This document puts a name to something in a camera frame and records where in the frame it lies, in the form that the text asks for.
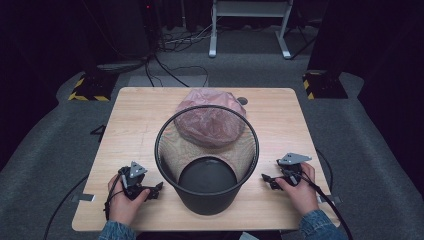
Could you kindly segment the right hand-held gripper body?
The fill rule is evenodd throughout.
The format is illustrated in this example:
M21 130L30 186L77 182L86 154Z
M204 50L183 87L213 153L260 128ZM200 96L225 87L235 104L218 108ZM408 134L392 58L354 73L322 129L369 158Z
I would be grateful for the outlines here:
M283 173L283 179L291 186L297 186L302 178L303 162L310 161L311 157L296 153L287 153L281 159L277 159L277 164Z

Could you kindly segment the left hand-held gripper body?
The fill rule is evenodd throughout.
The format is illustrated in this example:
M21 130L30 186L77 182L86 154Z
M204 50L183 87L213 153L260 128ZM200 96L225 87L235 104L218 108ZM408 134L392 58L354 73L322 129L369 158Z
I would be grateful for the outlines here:
M147 189L142 185L147 170L140 164L132 161L129 166L122 167L118 174L121 177L124 194L130 200L135 200L139 194Z

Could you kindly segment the black mesh trash can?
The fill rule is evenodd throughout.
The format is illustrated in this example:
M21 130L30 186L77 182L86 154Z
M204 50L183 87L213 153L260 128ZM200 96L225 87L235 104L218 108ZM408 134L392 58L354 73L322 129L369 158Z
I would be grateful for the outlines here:
M155 142L155 161L184 205L201 215L227 209L259 158L257 134L224 106L189 107L168 119Z

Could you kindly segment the pink plastic trash bag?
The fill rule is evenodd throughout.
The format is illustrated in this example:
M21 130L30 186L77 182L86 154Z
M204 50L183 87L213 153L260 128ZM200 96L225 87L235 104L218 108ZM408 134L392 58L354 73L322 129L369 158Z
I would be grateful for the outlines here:
M230 92L199 88L189 92L176 108L180 114L174 124L187 141L206 148L221 148L243 133L246 110Z

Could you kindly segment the person's right hand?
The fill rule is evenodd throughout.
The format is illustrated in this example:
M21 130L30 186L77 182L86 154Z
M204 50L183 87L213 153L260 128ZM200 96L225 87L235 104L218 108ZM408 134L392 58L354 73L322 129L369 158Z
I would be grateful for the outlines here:
M276 183L287 193L293 207L301 216L319 209L316 191L306 180L300 182L296 187L281 178L277 178Z

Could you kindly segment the person's left hand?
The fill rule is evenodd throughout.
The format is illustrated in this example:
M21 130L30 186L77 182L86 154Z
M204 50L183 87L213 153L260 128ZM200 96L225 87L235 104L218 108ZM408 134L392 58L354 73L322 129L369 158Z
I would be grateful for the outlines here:
M130 226L138 214L138 210L150 194L149 189L143 190L135 200L130 200L122 193L121 178L113 176L108 189L112 191L109 219Z

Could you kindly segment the black table clamp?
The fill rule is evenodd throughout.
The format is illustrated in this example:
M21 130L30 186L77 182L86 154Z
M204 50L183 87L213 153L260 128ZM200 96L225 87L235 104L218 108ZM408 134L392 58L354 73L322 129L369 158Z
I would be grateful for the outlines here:
M90 132L90 134L92 136L97 136L98 137L98 142L101 142L104 136L106 130L106 126L105 125L100 125L99 127L97 127L96 129L92 130Z

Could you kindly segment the grey tape strip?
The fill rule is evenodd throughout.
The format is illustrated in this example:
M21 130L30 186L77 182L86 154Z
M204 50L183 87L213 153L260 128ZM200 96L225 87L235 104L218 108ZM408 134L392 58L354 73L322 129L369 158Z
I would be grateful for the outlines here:
M317 196L317 200L318 200L318 203L324 203L324 202L328 202L328 201L331 201L334 204L342 203L342 200L341 200L340 197L338 197L338 196L333 197L331 195L326 195L325 197L324 196Z
M72 196L71 201L78 203L80 201L92 202L95 199L95 196L92 194L75 194Z

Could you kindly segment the yellow black striped base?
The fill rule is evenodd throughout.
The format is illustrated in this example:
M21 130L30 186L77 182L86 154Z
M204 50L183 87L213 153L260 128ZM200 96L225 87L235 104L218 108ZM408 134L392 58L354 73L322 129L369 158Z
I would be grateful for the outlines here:
M79 101L110 101L118 75L92 77L83 74L76 82L69 100Z
M312 71L304 73L302 80L309 100L348 98L338 75Z

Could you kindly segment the black equipment tower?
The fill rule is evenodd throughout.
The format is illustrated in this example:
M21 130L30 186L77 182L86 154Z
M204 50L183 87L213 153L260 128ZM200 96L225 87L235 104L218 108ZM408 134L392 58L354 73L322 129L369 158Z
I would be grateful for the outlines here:
M100 34L126 63L107 73L131 72L144 66L151 53L138 0L80 0Z

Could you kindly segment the white metal stand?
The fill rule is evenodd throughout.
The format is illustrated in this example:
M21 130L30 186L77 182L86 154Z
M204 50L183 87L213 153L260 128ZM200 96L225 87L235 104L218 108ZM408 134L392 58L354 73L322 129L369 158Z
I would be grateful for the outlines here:
M214 58L217 55L217 22L219 17L252 17L252 18L281 18L279 31L276 31L283 58L289 60L292 55L284 39L289 16L294 0L281 1L224 1L213 0L211 9L211 35L208 55Z

